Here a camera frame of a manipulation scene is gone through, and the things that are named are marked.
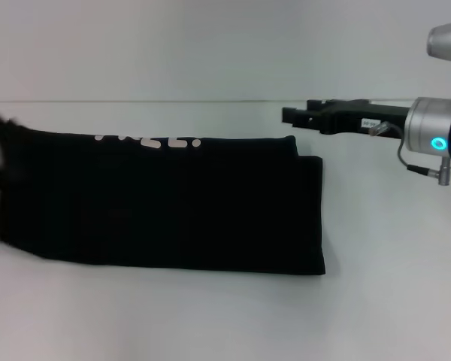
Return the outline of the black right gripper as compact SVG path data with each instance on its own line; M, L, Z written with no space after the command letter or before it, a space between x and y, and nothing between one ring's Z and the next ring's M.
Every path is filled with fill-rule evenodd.
M377 122L404 129L409 108L371 104L367 100L308 99L307 109L282 108L282 122L294 128L320 131L323 135L367 134Z

